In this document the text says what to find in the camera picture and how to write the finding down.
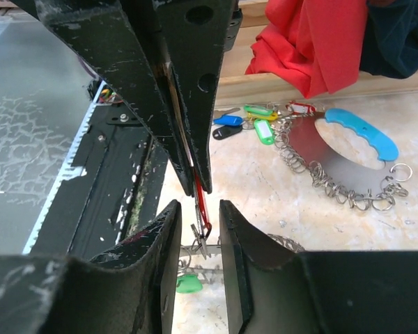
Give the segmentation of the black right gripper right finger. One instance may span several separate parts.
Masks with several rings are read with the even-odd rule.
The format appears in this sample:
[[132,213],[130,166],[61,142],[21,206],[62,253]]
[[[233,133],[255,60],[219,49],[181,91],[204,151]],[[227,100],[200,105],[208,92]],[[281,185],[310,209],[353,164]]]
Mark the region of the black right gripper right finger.
[[288,250],[219,203],[230,333],[418,333],[418,251]]

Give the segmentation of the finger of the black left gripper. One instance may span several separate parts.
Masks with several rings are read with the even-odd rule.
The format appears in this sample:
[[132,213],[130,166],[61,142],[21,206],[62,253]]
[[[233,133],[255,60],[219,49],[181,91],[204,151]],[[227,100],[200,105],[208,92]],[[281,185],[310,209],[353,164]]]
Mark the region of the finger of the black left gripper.
[[18,1],[123,100],[167,153],[186,195],[192,172],[174,117],[166,76],[141,46],[121,1]]

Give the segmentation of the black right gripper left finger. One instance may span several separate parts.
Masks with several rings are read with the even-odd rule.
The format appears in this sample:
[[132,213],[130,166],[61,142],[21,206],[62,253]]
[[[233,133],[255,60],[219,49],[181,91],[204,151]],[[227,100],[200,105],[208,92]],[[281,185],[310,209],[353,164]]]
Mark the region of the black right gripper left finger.
[[172,200],[91,260],[0,255],[0,333],[170,333],[181,228]]

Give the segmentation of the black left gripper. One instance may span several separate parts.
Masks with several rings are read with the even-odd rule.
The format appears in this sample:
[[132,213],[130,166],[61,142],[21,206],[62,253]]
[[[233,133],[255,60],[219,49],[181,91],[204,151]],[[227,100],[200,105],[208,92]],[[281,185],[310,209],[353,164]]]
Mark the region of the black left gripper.
[[212,112],[224,52],[234,46],[242,10],[234,1],[155,1],[154,8],[171,61],[194,172],[204,191],[211,193]]

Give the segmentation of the green key tag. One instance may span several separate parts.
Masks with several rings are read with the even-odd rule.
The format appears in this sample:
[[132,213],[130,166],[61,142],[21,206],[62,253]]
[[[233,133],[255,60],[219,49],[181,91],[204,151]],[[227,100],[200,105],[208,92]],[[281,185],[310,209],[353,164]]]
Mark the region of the green key tag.
[[203,284],[197,274],[186,273],[177,277],[176,292],[179,294],[193,294],[200,292],[202,289]]

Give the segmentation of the steel key ring disc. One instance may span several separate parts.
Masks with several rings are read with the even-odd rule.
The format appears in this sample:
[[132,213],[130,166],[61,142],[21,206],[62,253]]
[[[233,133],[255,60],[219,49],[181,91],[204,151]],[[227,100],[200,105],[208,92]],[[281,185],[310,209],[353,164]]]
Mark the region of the steel key ring disc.
[[194,240],[191,227],[184,227],[183,232],[177,277],[194,275],[203,285],[213,284],[222,275],[222,251],[219,233],[215,233],[216,240],[208,243],[207,254],[203,255],[201,250],[197,249],[197,242]]

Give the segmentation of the red key tag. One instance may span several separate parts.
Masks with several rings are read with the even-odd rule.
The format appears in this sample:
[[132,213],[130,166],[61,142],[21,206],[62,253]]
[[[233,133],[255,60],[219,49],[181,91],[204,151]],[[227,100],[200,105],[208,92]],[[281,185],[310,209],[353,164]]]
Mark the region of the red key tag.
[[196,169],[193,168],[194,174],[194,192],[195,192],[195,199],[197,202],[197,211],[202,219],[201,221],[201,230],[202,230],[202,237],[207,239],[212,232],[212,224],[210,223],[208,209],[206,205],[206,198],[205,198],[205,191],[203,190],[201,181],[199,176],[196,172]]

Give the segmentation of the wooden clothes rack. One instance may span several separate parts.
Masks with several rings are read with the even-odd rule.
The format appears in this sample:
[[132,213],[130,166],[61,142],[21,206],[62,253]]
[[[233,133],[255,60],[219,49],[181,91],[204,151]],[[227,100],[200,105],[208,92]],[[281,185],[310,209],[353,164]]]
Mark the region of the wooden clothes rack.
[[418,90],[418,1],[241,1],[216,103]]

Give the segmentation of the red shirt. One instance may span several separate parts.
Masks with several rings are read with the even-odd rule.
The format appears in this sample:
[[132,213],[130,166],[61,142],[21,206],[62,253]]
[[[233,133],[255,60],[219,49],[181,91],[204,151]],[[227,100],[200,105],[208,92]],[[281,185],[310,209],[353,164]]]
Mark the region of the red shirt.
[[358,80],[367,15],[365,1],[269,1],[245,72],[272,73],[305,98],[347,88]]

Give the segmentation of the dark navy garment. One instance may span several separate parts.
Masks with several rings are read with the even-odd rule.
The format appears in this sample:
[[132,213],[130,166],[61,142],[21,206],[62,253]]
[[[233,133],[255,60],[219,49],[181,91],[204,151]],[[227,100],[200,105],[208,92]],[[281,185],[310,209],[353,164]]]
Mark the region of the dark navy garment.
[[418,70],[418,1],[367,1],[359,69],[407,79]]

